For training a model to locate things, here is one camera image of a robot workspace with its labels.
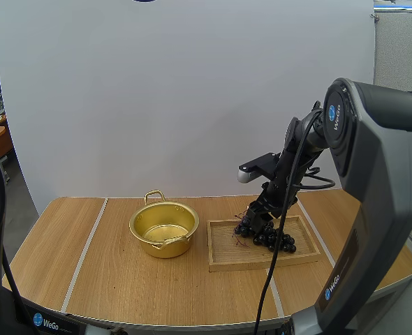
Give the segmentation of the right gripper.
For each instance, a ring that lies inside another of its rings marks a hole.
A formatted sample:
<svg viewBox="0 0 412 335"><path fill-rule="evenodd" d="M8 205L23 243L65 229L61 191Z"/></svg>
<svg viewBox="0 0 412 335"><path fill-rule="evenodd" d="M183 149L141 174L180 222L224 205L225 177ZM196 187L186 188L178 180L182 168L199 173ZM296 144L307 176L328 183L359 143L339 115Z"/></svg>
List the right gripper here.
<svg viewBox="0 0 412 335"><path fill-rule="evenodd" d="M259 228L258 233L274 227L273 218L281 217L286 198L286 185L278 187L273 181L267 181L262 188L262 193L249 204L244 214L246 226Z"/></svg>

